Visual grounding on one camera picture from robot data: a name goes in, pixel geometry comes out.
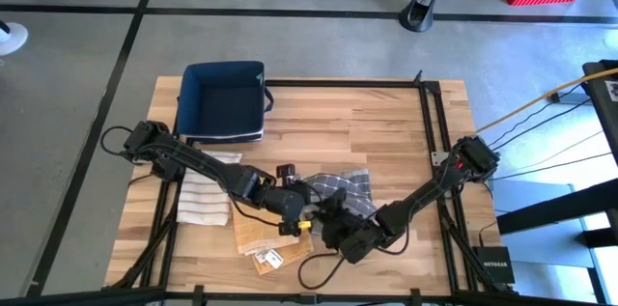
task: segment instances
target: checkered cloth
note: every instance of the checkered cloth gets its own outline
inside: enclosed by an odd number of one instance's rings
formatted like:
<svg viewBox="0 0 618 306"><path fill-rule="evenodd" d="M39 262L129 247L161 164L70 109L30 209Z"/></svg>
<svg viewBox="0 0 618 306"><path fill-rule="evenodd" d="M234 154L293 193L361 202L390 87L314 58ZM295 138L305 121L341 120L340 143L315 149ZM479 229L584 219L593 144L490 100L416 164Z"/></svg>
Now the checkered cloth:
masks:
<svg viewBox="0 0 618 306"><path fill-rule="evenodd" d="M363 218L376 211L376 207L371 201L371 188L369 186L369 170L360 169L343 173L339 176L329 174L317 174L303 179L306 183L313 186L322 195L323 199L334 194L339 188L346 189L346 201L344 209L349 209L350 213L361 215ZM311 202L318 202L320 199L313 191L311 192ZM318 210L315 205L306 206L303 209L305 216L312 217L311 211ZM322 233L322 223L317 219L312 220L311 233L320 235Z"/></svg>

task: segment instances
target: small black box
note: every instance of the small black box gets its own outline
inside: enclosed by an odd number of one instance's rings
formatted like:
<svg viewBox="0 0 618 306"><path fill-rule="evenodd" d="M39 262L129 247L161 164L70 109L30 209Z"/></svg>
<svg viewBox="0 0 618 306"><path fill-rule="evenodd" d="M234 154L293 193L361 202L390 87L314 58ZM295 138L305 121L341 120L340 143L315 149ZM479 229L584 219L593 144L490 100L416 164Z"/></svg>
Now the small black box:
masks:
<svg viewBox="0 0 618 306"><path fill-rule="evenodd" d="M511 256L507 247L474 247L485 270L498 283L515 283Z"/></svg>

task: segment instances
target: black metal frame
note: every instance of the black metal frame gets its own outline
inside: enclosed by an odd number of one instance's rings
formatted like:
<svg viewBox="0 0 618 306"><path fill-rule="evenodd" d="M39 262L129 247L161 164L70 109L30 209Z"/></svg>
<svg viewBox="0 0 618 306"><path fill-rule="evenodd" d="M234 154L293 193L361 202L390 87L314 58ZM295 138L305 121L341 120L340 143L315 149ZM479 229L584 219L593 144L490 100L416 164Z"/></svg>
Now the black metal frame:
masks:
<svg viewBox="0 0 618 306"><path fill-rule="evenodd" d="M421 102L421 111L425 125L428 150L436 152L432 117L428 92L432 93L435 99L435 110L437 122L440 128L442 148L449 151L451 147L448 135L448 127L440 85L437 81L420 81L420 73L414 81L366 81L366 80L267 80L270 87L348 87L348 88L411 88L418 89ZM176 133L176 122L174 122L174 133ZM465 228L465 217L461 199L453 197L454 212L457 221L457 228L453 220L450 219L446 207L445 198L438 199L438 215L440 218L440 229L442 233L442 243L444 246L444 256L448 273L451 295L444 296L425 296L421 295L417 289L410 289L410 295L357 295L357 294L317 294L317 293L225 293L225 292L205 292L204 286L195 286L193 292L168 292L166 291L169 278L170 267L173 257L174 243L178 223L176 222L175 207L180 196L182 180L179 181L174 203L170 212L164 218L164 209L169 195L169 182L163 181L159 188L159 197L155 205L153 217L153 228L150 234L149 245L145 248L140 259L126 273L125 277L111 287L103 288L98 292L77 292L58 295L45 295L39 297L22 297L14 299L0 300L0 305L128 305L136 303L147 303L162 301L166 299L193 300L193 305L206 305L209 300L246 300L246 301L292 301L299 304L318 304L321 302L401 302L407 305L418 305L421 303L434 304L462 304L462 305L595 305L581 302L568 302L563 300L553 300L538 297L518 296L512 292L479 292L476 282L475 272L472 265L478 264L474 259L469 245L467 245L467 230ZM160 242L167 236L161 271L158 276L158 283L155 287L149 287L152 280L152 265L155 258L155 250L158 249ZM451 236L462 248L465 266L466 282L469 291L459 288L457 269ZM137 278L141 274L142 279L138 288L133 288Z"/></svg>

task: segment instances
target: yellow part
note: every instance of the yellow part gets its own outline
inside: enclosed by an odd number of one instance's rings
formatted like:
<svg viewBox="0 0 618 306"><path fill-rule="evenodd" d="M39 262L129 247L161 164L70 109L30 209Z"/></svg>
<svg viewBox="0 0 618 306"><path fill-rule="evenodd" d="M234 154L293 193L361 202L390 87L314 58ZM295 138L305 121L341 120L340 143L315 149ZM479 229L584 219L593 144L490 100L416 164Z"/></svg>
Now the yellow part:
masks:
<svg viewBox="0 0 618 306"><path fill-rule="evenodd" d="M576 79L576 80L570 81L570 82L568 82L567 84L564 84L564 85L562 85L562 86L559 86L559 87L557 87L557 88L553 89L552 91L550 91L550 92L548 92L548 93L546 93L546 94L544 94L544 95L541 95L540 97L538 97L538 98L536 98L536 99L531 100L530 102L526 103L526 104L525 104L525 105L523 105L522 107L520 107L520 108L516 109L515 111L513 111L513 112L511 112L511 113L509 113L509 114L507 114L507 115L505 115L504 117L502 117L502 118L500 118L500 119L496 120L495 122L493 122L493 123L491 123L491 124L488 124L488 125L485 125L485 126L483 126L483 127L479 128L479 129L477 129L477 130L476 130L476 132L474 132L474 134L478 134L478 133L479 133L479 132L481 132L481 131L484 131L484 130L486 130L486 129L490 128L490 127L493 127L494 125L497 125L497 124L499 124L499 123L504 122L505 120L507 120L507 119L509 119L509 118L513 117L514 115L518 114L519 112L521 112L522 110L524 110L524 109L528 108L529 106L533 105L534 103L536 103L536 102L538 102L538 101L540 101L540 100L542 100L542 99L544 99L544 98L550 97L550 96L552 96L553 94L555 94L555 93L557 93L557 92L559 92L559 91L561 91L561 90L564 90L564 89L566 89L566 88L568 88L568 87L574 86L575 84L579 84L579 83L581 83L581 82L585 82L585 81L589 81L589 80L592 80L592 79L601 78L601 77L608 76L608 75L612 75L612 74L616 74L616 73L618 73L618 69L614 69L614 70L604 70L604 71L599 72L599 73L595 73L595 74L586 75L586 76L581 77L581 78L579 78L579 79Z"/></svg>

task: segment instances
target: small sticker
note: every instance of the small sticker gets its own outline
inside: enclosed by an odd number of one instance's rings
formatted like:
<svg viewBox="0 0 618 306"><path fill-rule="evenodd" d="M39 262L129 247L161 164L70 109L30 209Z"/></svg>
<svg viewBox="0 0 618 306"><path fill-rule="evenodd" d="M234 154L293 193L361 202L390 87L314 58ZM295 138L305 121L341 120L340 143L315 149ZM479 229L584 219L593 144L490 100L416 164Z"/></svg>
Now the small sticker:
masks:
<svg viewBox="0 0 618 306"><path fill-rule="evenodd" d="M267 262L272 265L272 267L274 268L279 268L279 266L281 266L281 264L283 263L283 258L281 258L281 256L279 255L279 253L275 252L274 250L269 250L268 253L265 256Z"/></svg>
<svg viewBox="0 0 618 306"><path fill-rule="evenodd" d="M267 253L268 251L265 250L265 251L258 252L255 254L255 259L258 260L258 263L263 264L267 260L266 258Z"/></svg>
<svg viewBox="0 0 618 306"><path fill-rule="evenodd" d="M609 98L611 98L614 102L618 102L618 82L606 80L605 84L607 85L607 90L609 91Z"/></svg>

